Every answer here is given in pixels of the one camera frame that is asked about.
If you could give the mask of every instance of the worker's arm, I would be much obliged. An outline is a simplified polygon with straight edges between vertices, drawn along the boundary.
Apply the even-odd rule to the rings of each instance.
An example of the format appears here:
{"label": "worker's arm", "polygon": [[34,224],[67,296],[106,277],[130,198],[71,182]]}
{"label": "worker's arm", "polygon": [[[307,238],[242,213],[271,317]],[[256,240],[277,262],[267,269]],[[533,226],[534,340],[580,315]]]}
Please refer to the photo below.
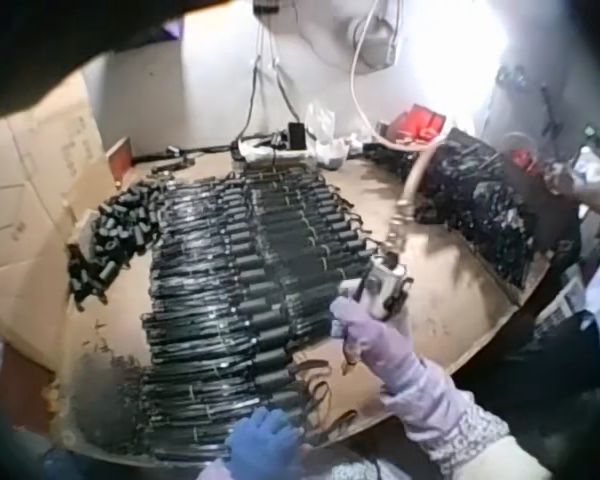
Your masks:
{"label": "worker's arm", "polygon": [[384,381],[382,401],[387,409],[402,420],[407,437],[446,477],[550,478],[510,436],[503,420],[456,389],[440,366],[414,353],[410,336],[374,320],[348,298],[336,299],[331,312],[346,330],[348,341],[359,345],[363,362]]}
{"label": "worker's arm", "polygon": [[546,177],[549,189],[559,195],[572,198],[600,214],[600,182],[574,182],[568,168],[557,166]]}
{"label": "worker's arm", "polygon": [[216,460],[198,480],[296,480],[300,437],[282,410],[260,407],[240,420],[227,439],[231,458]]}

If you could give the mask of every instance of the metal tool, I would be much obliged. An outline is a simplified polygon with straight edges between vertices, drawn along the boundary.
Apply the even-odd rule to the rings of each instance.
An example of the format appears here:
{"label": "metal tool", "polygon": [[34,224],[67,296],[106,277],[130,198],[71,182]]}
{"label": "metal tool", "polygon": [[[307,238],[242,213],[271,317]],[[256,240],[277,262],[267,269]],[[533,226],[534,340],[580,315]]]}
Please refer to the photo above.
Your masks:
{"label": "metal tool", "polygon": [[[374,255],[352,298],[363,305],[372,318],[386,322],[402,310],[407,300],[405,287],[411,283],[413,279],[409,277],[407,267],[399,263],[396,253]],[[348,341],[346,331],[341,333],[345,358],[342,375],[346,376],[360,361],[360,351],[358,345]]]}

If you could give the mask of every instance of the gloved hand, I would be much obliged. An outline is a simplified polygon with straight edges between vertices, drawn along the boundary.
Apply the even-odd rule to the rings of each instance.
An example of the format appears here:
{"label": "gloved hand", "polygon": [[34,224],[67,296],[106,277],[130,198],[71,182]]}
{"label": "gloved hand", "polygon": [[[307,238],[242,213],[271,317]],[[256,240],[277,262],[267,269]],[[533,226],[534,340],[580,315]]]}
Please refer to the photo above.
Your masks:
{"label": "gloved hand", "polygon": [[435,441],[459,424],[471,397],[457,390],[440,366],[414,353],[410,335],[375,320],[350,298],[337,298],[331,313],[347,341],[358,344],[362,361],[386,384],[390,395],[382,401],[403,421],[409,438]]}
{"label": "gloved hand", "polygon": [[353,342],[369,370],[380,378],[392,393],[397,393],[422,364],[413,352],[411,335],[372,318],[350,298],[338,297],[331,313],[346,331],[347,342]]}
{"label": "gloved hand", "polygon": [[282,410],[260,407],[240,420],[227,441],[231,458],[227,469],[233,480],[299,478],[296,460],[299,435]]}

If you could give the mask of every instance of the tan hose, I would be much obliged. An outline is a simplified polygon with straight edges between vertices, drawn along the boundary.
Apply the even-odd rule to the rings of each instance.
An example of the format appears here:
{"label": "tan hose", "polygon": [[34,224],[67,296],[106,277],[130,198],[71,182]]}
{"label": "tan hose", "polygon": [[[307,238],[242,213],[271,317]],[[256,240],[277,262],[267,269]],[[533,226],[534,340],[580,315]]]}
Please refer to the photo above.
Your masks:
{"label": "tan hose", "polygon": [[398,255],[402,254],[406,246],[409,225],[415,222],[418,187],[420,187],[420,183],[438,148],[443,143],[443,140],[432,143],[420,154],[407,177],[402,195],[396,202],[396,209],[389,223],[389,233],[385,245],[390,251]]}

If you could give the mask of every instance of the purple glove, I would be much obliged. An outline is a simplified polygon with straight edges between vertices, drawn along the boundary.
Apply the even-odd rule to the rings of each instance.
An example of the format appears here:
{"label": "purple glove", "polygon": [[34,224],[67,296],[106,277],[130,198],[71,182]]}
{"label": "purple glove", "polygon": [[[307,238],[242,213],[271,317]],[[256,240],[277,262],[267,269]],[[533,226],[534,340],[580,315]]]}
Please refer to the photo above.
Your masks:
{"label": "purple glove", "polygon": [[352,299],[339,297],[331,313],[357,343],[362,361],[387,386],[387,408],[400,417],[416,442],[436,441],[456,427],[472,401],[457,390],[442,368],[422,361],[413,342],[395,328],[370,317]]}
{"label": "purple glove", "polygon": [[346,331],[347,342],[357,345],[362,361],[390,392],[400,392],[405,380],[424,368],[410,336],[375,320],[354,300],[336,298],[331,313]]}

